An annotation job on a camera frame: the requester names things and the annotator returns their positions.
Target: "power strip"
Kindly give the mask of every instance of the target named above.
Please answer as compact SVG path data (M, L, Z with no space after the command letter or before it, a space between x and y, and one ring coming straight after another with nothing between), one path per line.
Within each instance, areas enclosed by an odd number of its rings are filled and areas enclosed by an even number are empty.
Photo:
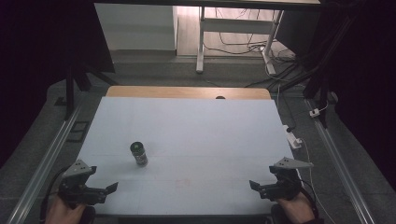
M292 149L300 148L303 142L300 138L296 138L292 132L288 133L288 125L283 125L283 129L285 130L286 137L288 138L289 144Z

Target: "white metal desk frame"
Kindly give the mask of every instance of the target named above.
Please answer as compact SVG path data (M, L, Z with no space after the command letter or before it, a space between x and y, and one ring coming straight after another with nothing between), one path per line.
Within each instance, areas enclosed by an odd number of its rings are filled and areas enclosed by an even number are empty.
M269 51L274 41L277 26L283 10L278 11L273 21L249 21L249 20L230 20L205 18L205 7L202 7L200 15L200 32L197 53L197 73L204 72L204 32L222 32L238 34L269 35L264 47L260 47L269 75L275 75L276 71L269 57Z

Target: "gray carpet floor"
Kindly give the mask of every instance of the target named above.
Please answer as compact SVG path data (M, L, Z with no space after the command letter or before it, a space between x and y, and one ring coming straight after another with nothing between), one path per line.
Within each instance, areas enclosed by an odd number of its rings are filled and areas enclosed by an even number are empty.
M265 80L255 88L267 88L272 79L264 72L261 60L248 59L205 59L205 71L195 73L195 61L189 58L172 56L113 54L116 74L108 74L122 85L142 86L192 86L192 87L245 87ZM278 64L277 71L287 65ZM106 94L108 85L89 75L92 89L89 92L76 90L77 100L84 99L77 121L91 122L101 98ZM316 194L335 223L361 223L355 208L334 169L329 153L323 144L314 121L307 115L308 108L302 97L303 87L297 86L277 98L277 85L273 87L273 99L278 102L279 116L284 124L294 125L297 137L304 139L306 147L293 151L297 160L310 160L315 164L312 182ZM65 97L64 81L52 85L48 99L29 132L24 136L14 154L0 170L0 223L6 223L12 210L30 181L35 168L40 163L50 142L64 122L64 106L55 105L59 97ZM329 105L327 121L333 140L341 151L347 168L361 190L364 200L372 211L376 223L394 223L396 220L396 194L381 175L364 148L344 126ZM79 139L78 133L70 133L69 140ZM49 185L50 179L62 167L74 162L82 142L66 141L53 165L49 177L40 191L35 204L27 215L25 223L37 223L39 204ZM302 179L310 182L309 172L300 171ZM332 223L322 206L318 205L320 215L326 223ZM242 219L239 223L260 223L261 219ZM95 223L118 223L115 217L98 217ZM235 223L227 217L189 217L189 218L139 218L120 220L120 223Z

